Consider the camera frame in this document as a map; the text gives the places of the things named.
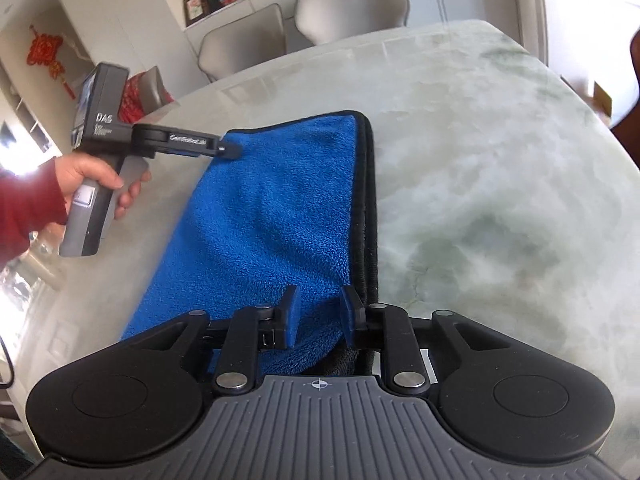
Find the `red sleeve forearm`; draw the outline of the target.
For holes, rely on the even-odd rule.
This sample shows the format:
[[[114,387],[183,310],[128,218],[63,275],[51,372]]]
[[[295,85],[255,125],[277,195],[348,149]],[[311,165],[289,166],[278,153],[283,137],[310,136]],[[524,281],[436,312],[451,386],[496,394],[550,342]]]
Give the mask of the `red sleeve forearm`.
[[[29,234],[49,223],[65,224],[64,195],[51,159],[26,176],[1,178],[1,267],[29,248]]]

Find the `left hand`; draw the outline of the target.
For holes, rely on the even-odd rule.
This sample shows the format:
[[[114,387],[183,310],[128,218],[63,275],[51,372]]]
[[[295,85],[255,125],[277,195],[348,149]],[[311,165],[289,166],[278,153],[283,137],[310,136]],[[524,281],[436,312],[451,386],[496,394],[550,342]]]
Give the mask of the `left hand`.
[[[120,175],[104,160],[85,153],[72,153],[54,160],[55,177],[63,193],[66,209],[70,209],[73,196],[85,180],[93,180],[111,190],[120,191],[114,212],[114,219],[126,216],[127,210],[140,195],[142,184],[152,180],[146,170],[138,180],[124,185]]]

